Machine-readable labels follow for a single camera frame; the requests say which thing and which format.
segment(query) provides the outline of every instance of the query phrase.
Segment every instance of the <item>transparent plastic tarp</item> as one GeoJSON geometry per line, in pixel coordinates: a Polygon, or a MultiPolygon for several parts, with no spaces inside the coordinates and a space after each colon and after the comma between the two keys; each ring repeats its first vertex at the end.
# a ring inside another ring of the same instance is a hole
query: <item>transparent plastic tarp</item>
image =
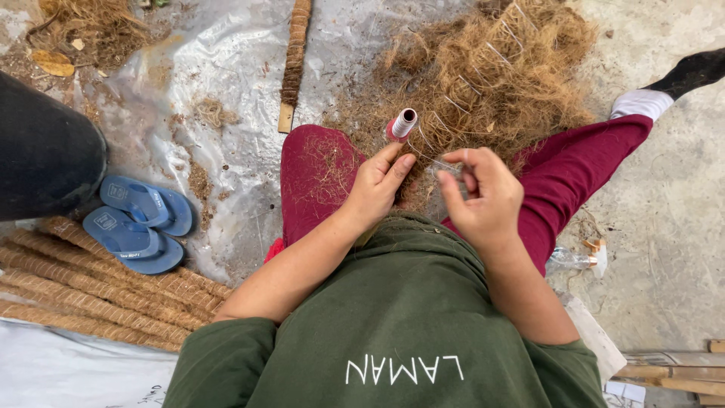
{"type": "MultiPolygon", "coordinates": [[[[452,17],[472,3],[314,1],[294,126],[318,122],[347,85],[345,76],[364,78],[389,33],[452,17]]],[[[189,236],[186,249],[203,274],[233,286],[262,264],[281,236],[285,135],[276,129],[293,4],[200,2],[188,15],[170,16],[184,23],[165,41],[135,53],[110,78],[99,77],[111,92],[84,89],[103,112],[111,174],[176,189],[201,209],[187,182],[189,153],[208,170],[214,187],[207,203],[215,213],[206,232],[189,236]],[[205,97],[238,113],[239,122],[217,131],[195,118],[205,97]]]]}

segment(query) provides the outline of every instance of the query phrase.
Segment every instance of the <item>fiber pile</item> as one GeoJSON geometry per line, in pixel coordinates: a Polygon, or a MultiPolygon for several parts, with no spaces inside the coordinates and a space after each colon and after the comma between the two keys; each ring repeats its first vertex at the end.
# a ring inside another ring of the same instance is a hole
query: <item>fiber pile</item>
{"type": "Polygon", "coordinates": [[[50,234],[16,230],[0,246],[0,316],[178,351],[211,321],[228,287],[178,267],[158,276],[126,268],[80,224],[45,220],[50,234]]]}
{"type": "Polygon", "coordinates": [[[48,20],[28,33],[29,42],[67,55],[74,65],[115,69],[152,41],[128,0],[40,0],[40,7],[48,20]]]}
{"type": "Polygon", "coordinates": [[[394,36],[370,80],[341,95],[323,121],[370,157],[387,143],[388,121],[415,109],[419,126],[402,152],[419,158],[403,185],[414,209],[426,193],[410,186],[442,153],[487,146],[516,172],[524,147],[593,120],[573,79],[593,27],[558,0],[491,4],[394,36]]]}

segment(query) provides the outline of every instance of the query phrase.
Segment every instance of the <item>right hand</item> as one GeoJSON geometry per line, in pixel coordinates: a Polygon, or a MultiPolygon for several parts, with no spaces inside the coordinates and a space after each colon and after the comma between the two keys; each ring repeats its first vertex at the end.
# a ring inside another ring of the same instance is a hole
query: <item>right hand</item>
{"type": "Polygon", "coordinates": [[[464,163],[461,178],[468,191],[464,200],[456,178],[438,172],[441,194],[458,231],[481,257],[519,240],[518,212],[523,186],[489,148],[460,149],[443,156],[448,163],[464,163]]]}

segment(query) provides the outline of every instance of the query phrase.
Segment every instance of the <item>blue flip-flop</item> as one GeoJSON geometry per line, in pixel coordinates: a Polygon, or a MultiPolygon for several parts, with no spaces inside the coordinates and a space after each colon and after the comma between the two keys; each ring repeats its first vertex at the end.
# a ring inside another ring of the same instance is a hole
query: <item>blue flip-flop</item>
{"type": "Polygon", "coordinates": [[[176,191],[124,176],[108,176],[101,183],[101,200],[127,211],[145,227],[180,237],[191,229],[189,201],[176,191]]]}
{"type": "Polygon", "coordinates": [[[104,206],[88,214],[83,229],[124,265],[141,274],[161,274],[174,269],[183,259],[178,242],[116,208],[104,206]]]}

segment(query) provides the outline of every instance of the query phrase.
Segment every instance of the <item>red cloth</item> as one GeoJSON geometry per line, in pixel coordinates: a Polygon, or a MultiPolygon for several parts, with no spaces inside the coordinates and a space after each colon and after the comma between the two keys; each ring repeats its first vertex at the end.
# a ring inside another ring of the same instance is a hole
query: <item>red cloth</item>
{"type": "Polygon", "coordinates": [[[282,238],[277,238],[274,240],[274,243],[270,245],[270,250],[267,251],[267,256],[265,257],[264,264],[270,261],[270,259],[274,258],[275,255],[282,252],[284,249],[284,243],[282,243],[282,238]]]}
{"type": "MultiPolygon", "coordinates": [[[[521,153],[526,165],[518,233],[542,275],[557,235],[647,138],[652,124],[646,116],[623,116],[555,134],[521,153]]],[[[283,248],[340,208],[363,161],[340,131],[303,125],[290,132],[281,159],[283,248]]],[[[449,218],[441,224],[458,234],[449,218]]],[[[276,255],[272,247],[268,259],[276,255]]]]}

